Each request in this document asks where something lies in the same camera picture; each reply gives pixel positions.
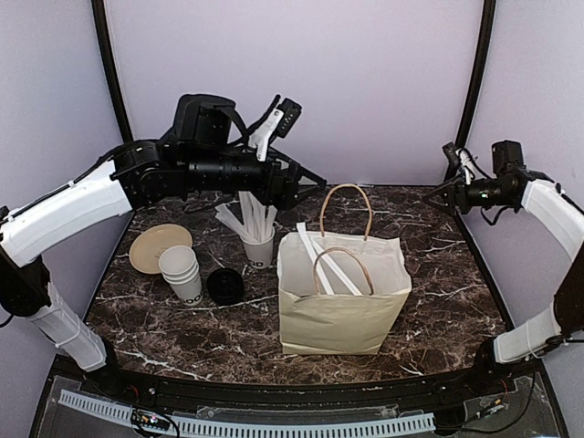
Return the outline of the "white straw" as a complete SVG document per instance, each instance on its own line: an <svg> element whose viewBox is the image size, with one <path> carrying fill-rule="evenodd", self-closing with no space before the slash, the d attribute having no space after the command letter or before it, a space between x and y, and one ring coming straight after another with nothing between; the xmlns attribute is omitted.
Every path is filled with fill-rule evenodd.
<svg viewBox="0 0 584 438"><path fill-rule="evenodd" d="M315 289L317 290L317 292L319 294L322 291L324 291L326 295L333 296L334 292L333 292L332 287L329 283L329 280L328 280L326 274L324 273L323 269L319 265L319 262L317 261L318 255L317 255L316 249L315 249L315 247L314 247L314 245L313 245L313 243L308 235L306 224L304 222L297 223L296 228L297 228L297 232L298 232L298 235L300 237L300 240L301 240L303 246L305 247L306 252L307 252L307 254L312 262L312 265L313 265L313 277L314 277L314 282L315 282Z"/></svg>
<svg viewBox="0 0 584 438"><path fill-rule="evenodd" d="M342 267L329 255L330 253L337 251L337 248L331 248L329 252L323 251L319 254L320 260L324 261L332 272L339 278L343 285L349 290L353 296L361 296L362 293L357 288L357 286L352 282L348 275L344 272Z"/></svg>

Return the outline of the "stack of black lids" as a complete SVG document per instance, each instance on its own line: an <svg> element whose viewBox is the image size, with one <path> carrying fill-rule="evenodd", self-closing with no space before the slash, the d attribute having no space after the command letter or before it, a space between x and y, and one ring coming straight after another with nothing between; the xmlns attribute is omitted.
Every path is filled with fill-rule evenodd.
<svg viewBox="0 0 584 438"><path fill-rule="evenodd" d="M214 270L206 280L207 291L212 301L219 306L240 303L245 295L242 276L231 268Z"/></svg>

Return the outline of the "brown paper bag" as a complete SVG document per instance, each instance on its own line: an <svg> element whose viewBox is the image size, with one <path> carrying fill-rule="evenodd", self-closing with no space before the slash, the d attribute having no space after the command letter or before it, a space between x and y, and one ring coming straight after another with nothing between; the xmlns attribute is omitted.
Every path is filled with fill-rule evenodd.
<svg viewBox="0 0 584 438"><path fill-rule="evenodd" d="M317 261L334 292L315 289L313 265L297 229L285 235L277 249L279 339L287 355L375 355L387 338L412 291L397 238L329 233L308 235ZM329 255L362 293L353 296L319 258Z"/></svg>

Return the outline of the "stack of white paper cups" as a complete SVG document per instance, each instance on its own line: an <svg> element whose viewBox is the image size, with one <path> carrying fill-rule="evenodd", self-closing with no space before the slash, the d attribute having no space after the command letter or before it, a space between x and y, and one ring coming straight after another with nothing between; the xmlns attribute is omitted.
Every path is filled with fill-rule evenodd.
<svg viewBox="0 0 584 438"><path fill-rule="evenodd" d="M194 307L201 303L203 286L199 263L190 246L168 248L160 256L158 264L163 278L185 306Z"/></svg>

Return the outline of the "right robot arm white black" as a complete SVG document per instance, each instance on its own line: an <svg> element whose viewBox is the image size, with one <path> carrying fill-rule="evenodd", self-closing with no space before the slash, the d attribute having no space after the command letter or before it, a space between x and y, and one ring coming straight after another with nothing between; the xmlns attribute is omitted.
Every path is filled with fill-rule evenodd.
<svg viewBox="0 0 584 438"><path fill-rule="evenodd" d="M539 251L532 257L536 266L542 267L553 256L570 262L557 291L549 296L551 302L539 314L481 346L476 358L480 364L466 374L466 389L484 396L500 382L499 367L583 342L583 211L559 183L542 172L525 169L470 183L459 176L433 188L423 201L451 216L466 214L474 207L523 210L551 234L549 242L558 244L551 250L530 244L530 249Z"/></svg>

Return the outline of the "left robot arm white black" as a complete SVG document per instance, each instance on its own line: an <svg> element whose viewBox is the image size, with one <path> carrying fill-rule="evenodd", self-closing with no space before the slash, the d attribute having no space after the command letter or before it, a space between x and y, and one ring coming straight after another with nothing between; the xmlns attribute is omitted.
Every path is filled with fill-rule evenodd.
<svg viewBox="0 0 584 438"><path fill-rule="evenodd" d="M42 255L112 217L189 193L250 192L264 205L289 210L326 180L284 153L266 157L245 147L194 141L135 141L102 156L77 179L28 205L1 209L1 306L33 322L110 398L129 389L104 340L70 309L51 283Z"/></svg>

